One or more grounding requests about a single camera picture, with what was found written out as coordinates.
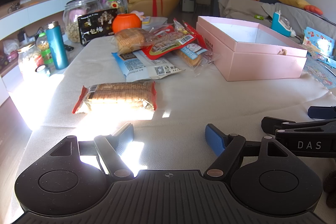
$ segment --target red ribbon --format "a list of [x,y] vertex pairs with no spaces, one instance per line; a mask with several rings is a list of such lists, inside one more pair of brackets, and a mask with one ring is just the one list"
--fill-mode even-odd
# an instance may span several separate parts
[[[163,14],[163,1],[161,0],[161,15]],[[153,0],[153,16],[157,17],[158,15],[158,9],[156,5],[156,0]]]

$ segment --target sofa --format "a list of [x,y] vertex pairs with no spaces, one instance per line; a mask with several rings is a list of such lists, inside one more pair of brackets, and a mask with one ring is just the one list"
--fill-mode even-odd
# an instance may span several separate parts
[[[274,12],[281,11],[281,14],[288,19],[290,26],[299,37],[303,38],[303,31],[306,27],[311,27],[332,39],[336,39],[336,25],[305,10],[283,3],[269,4],[255,0],[219,0],[218,4],[221,17],[256,22],[270,28]],[[255,15],[262,16],[264,20],[254,18]],[[298,44],[301,43],[297,38],[291,37],[291,39]]]
[[145,16],[168,17],[180,0],[156,0],[157,13],[153,13],[153,0],[128,0],[129,12],[137,10]]

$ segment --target small green-lidded jar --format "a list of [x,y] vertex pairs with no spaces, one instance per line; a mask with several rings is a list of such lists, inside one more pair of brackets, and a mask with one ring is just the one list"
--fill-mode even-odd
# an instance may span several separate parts
[[39,34],[39,37],[36,40],[36,46],[41,51],[44,64],[51,64],[53,62],[53,58],[51,56],[51,51],[49,49],[49,43],[45,32],[41,32]]

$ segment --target ribbed black plate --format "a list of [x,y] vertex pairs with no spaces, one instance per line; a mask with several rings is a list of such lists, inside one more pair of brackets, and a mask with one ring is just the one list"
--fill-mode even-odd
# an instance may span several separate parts
[[199,171],[143,170],[133,180],[115,182],[97,206],[67,217],[25,213],[16,224],[322,224],[313,213],[270,217],[238,203],[219,181]]

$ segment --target jar of nuts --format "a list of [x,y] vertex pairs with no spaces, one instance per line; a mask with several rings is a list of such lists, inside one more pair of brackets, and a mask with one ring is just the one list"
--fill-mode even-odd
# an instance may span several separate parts
[[21,46],[17,52],[19,54],[19,69],[24,80],[33,79],[36,68],[43,65],[43,58],[40,50],[35,45],[35,41]]
[[39,34],[39,37],[36,40],[36,47],[38,47],[38,49],[41,51],[44,64],[51,64],[53,62],[53,58],[51,56],[51,51],[49,49],[49,43],[45,32]]
[[99,0],[72,0],[69,1],[64,9],[63,22],[65,33],[71,42],[80,42],[77,18],[102,10],[103,7]]

